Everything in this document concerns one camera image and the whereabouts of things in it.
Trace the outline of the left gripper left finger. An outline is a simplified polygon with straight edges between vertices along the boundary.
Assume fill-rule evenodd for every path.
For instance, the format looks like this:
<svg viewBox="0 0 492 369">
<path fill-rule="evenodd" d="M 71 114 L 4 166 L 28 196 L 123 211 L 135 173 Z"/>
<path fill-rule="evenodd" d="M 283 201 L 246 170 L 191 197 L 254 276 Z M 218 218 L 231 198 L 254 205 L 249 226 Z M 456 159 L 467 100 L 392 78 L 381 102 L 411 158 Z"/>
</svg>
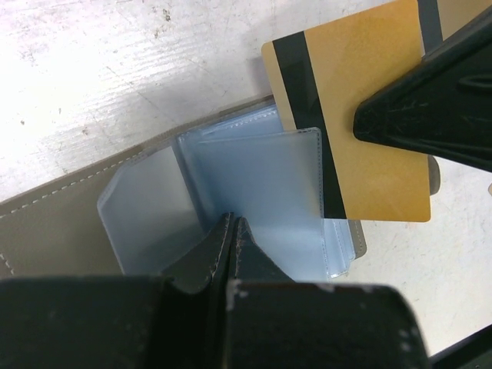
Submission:
<svg viewBox="0 0 492 369">
<path fill-rule="evenodd" d="M 162 272 L 1 283 L 3 368 L 220 368 L 234 215 Z"/>
</svg>

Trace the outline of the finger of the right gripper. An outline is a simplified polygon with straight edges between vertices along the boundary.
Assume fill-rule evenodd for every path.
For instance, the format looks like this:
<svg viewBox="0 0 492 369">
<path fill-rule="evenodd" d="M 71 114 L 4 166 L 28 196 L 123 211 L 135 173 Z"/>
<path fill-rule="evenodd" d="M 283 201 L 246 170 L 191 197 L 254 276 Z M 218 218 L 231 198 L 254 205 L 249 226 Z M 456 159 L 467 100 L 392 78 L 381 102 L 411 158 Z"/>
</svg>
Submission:
<svg viewBox="0 0 492 369">
<path fill-rule="evenodd" d="M 360 103 L 355 138 L 491 170 L 491 10 Z"/>
</svg>

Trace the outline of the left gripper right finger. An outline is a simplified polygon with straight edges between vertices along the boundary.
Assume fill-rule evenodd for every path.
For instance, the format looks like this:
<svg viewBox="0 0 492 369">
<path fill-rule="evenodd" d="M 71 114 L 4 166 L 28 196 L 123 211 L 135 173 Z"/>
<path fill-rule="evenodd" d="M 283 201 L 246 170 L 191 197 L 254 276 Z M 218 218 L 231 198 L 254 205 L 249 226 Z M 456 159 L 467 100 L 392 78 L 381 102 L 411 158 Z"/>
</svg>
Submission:
<svg viewBox="0 0 492 369">
<path fill-rule="evenodd" d="M 229 368 L 429 368 L 416 317 L 394 288 L 297 283 L 239 218 L 226 290 Z"/>
</svg>

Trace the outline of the gold card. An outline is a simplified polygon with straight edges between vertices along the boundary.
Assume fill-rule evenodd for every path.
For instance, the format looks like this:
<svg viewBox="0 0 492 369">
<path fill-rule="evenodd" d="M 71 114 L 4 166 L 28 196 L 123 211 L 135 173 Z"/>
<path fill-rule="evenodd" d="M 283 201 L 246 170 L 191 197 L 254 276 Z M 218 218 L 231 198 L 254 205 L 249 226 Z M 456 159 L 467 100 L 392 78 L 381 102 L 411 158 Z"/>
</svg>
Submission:
<svg viewBox="0 0 492 369">
<path fill-rule="evenodd" d="M 427 156 L 377 142 L 392 111 L 371 99 L 421 61 L 415 1 L 392 1 L 277 38 L 261 55 L 286 129 L 321 133 L 326 218 L 425 222 Z"/>
<path fill-rule="evenodd" d="M 480 11 L 481 3 L 472 1 L 418 1 L 424 55 L 463 28 Z"/>
</svg>

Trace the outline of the grey card holder wallet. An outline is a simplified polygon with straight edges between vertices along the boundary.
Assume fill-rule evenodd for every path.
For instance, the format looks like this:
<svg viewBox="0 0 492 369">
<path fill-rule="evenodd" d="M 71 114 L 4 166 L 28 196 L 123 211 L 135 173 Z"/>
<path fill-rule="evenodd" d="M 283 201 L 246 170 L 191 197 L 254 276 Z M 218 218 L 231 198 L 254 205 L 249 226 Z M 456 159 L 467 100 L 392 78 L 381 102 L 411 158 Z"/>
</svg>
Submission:
<svg viewBox="0 0 492 369">
<path fill-rule="evenodd" d="M 335 278 L 367 247 L 327 160 L 323 131 L 275 105 L 172 135 L 5 205 L 1 276 L 155 274 L 231 212 L 289 278 Z"/>
</svg>

